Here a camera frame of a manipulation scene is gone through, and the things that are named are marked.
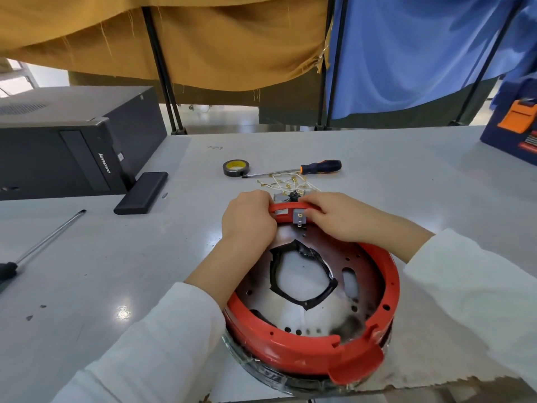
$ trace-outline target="roll of electrical tape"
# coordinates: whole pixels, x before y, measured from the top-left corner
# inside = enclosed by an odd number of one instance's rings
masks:
[[[250,164],[245,160],[227,161],[222,168],[224,169],[224,174],[229,177],[241,177],[250,172]]]

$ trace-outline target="black screwdriver handle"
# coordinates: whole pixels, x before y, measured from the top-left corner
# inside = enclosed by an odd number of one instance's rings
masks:
[[[329,174],[341,169],[341,161],[339,160],[324,160],[320,163],[300,166],[300,174]]]
[[[13,262],[0,263],[0,280],[8,280],[17,274],[17,264]]]

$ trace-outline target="white sleeve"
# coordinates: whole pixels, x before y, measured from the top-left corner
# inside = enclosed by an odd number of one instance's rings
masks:
[[[218,304],[176,283],[140,322],[78,371],[53,403],[180,403],[225,329]]]
[[[404,271],[485,341],[490,357],[537,390],[537,278],[450,229],[424,244]]]

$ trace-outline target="white wall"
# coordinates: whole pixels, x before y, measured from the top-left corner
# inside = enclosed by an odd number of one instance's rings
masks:
[[[39,87],[69,86],[69,77],[64,69],[41,67],[28,63],[28,69],[36,79]]]

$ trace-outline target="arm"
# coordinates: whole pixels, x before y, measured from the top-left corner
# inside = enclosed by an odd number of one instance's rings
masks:
[[[299,198],[321,208],[305,215],[329,235],[380,246],[408,265],[405,273],[489,355],[537,390],[537,279],[452,230],[432,232],[342,193]]]
[[[221,310],[274,239],[269,203],[263,191],[231,201],[212,252],[101,359],[77,372],[53,403],[184,401],[225,330]]]

